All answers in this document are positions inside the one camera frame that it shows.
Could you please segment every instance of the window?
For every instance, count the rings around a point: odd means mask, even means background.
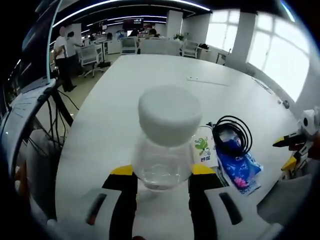
[[[239,10],[214,11],[211,15],[205,43],[218,49],[232,52],[239,18]]]
[[[297,101],[309,70],[309,43],[292,22],[259,13],[248,62]]]

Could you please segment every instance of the desk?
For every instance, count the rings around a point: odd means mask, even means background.
[[[212,62],[168,55],[123,55],[96,83],[69,131],[56,176],[58,221],[77,199],[101,187],[111,170],[130,164],[140,133],[139,97],[146,89],[165,84],[183,87],[198,97],[201,124],[234,115],[248,125],[253,138],[251,153],[263,165],[258,178],[262,187],[243,197],[257,205],[270,191],[291,154],[272,144],[298,126],[291,112],[277,103],[276,95],[250,76]],[[194,239],[186,182],[157,197],[146,195],[138,197],[135,235]]]

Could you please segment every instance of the coiled black cable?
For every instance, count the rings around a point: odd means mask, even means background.
[[[231,115],[221,117],[216,124],[209,122],[216,147],[226,155],[241,157],[247,154],[252,147],[252,135],[248,126],[239,118]],[[221,139],[221,134],[236,134],[240,140],[239,148],[232,148]]]

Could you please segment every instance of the black pants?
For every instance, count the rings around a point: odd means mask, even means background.
[[[73,89],[73,84],[70,78],[69,62],[67,58],[59,58],[55,61],[59,69],[60,79],[62,80],[62,87],[65,92]]]

